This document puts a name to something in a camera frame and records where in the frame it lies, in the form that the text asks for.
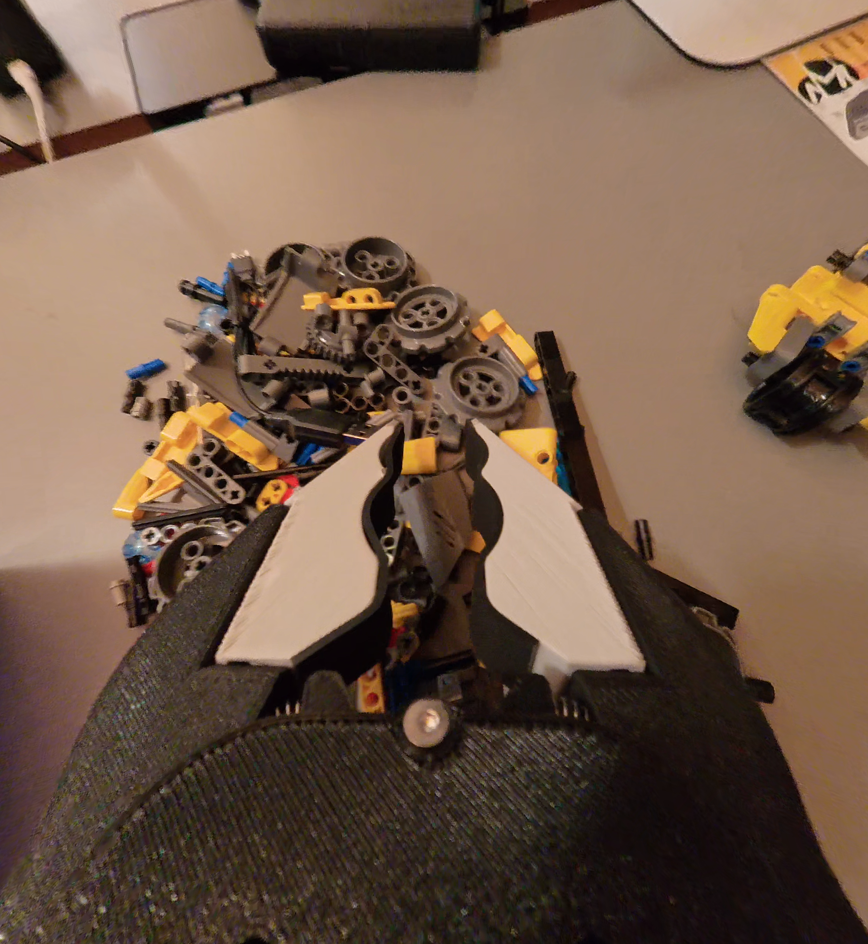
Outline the printed sticker sheet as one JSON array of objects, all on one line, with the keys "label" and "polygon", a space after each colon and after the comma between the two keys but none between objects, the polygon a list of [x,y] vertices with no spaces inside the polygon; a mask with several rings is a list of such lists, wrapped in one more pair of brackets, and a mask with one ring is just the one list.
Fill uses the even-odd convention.
[{"label": "printed sticker sheet", "polygon": [[763,64],[868,166],[868,16]]}]

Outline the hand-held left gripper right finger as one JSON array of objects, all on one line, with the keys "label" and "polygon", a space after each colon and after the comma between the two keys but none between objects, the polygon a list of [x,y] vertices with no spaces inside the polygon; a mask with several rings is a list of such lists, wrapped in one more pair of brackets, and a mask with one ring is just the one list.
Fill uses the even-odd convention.
[{"label": "hand-held left gripper right finger", "polygon": [[578,671],[642,673],[582,508],[478,420],[467,424],[465,458],[485,542],[472,601],[479,660],[504,676],[543,677],[554,696]]}]

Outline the yellow brick pulley assembly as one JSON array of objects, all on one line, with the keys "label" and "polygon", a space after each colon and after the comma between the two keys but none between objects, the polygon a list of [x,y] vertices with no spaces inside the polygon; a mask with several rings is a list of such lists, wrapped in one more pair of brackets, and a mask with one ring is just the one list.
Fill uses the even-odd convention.
[{"label": "yellow brick pulley assembly", "polygon": [[868,243],[761,297],[744,413],[779,436],[868,431]]}]

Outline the long black brick beam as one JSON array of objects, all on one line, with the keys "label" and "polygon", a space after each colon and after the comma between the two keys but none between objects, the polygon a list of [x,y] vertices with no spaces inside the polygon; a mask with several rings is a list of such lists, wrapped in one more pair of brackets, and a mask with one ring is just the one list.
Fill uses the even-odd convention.
[{"label": "long black brick beam", "polygon": [[552,331],[539,331],[534,345],[542,372],[545,395],[558,432],[558,480],[584,508],[606,516],[605,502],[595,474],[585,427],[579,417],[574,386],[577,376],[562,358]]}]

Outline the black power adapter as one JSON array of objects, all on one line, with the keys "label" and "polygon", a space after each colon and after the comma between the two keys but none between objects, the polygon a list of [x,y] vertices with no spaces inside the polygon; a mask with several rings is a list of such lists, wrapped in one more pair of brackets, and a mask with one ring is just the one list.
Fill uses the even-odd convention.
[{"label": "black power adapter", "polygon": [[262,1],[256,30],[281,77],[470,72],[482,35],[477,1]]}]

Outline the pile of toy brick pieces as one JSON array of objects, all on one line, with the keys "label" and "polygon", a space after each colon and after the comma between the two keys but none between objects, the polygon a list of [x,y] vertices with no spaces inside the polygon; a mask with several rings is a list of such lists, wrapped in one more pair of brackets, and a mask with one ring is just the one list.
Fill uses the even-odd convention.
[{"label": "pile of toy brick pieces", "polygon": [[[418,282],[396,242],[363,238],[345,246],[281,246],[257,267],[232,257],[220,284],[180,282],[202,301],[196,324],[166,319],[188,358],[184,378],[155,404],[147,380],[161,360],[128,371],[122,410],[162,423],[148,459],[126,484],[113,514],[133,523],[123,553],[130,625],[145,627],[181,589],[269,509],[388,422],[404,429],[394,517],[382,548],[389,562],[391,633],[369,668],[384,678],[392,713],[408,714],[419,748],[459,730],[463,714],[542,715],[553,692],[536,674],[504,676],[476,656],[471,636],[475,576],[485,542],[473,522],[474,484],[466,429],[478,420],[581,506],[558,480],[558,432],[536,349],[492,311],[473,324],[464,297]],[[575,672],[563,692],[571,716],[617,712],[620,700],[655,714],[659,699],[680,716],[751,715],[748,702],[774,700],[770,685],[733,667],[707,668],[737,611],[655,573],[656,596],[615,595],[646,668]]]}]

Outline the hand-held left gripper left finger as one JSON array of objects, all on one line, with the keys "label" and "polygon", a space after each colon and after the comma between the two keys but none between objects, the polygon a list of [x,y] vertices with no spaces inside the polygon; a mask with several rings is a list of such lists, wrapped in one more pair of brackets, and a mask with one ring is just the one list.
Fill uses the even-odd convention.
[{"label": "hand-held left gripper left finger", "polygon": [[389,562],[404,429],[388,422],[298,491],[215,653],[218,665],[317,670],[353,682],[391,633]]}]

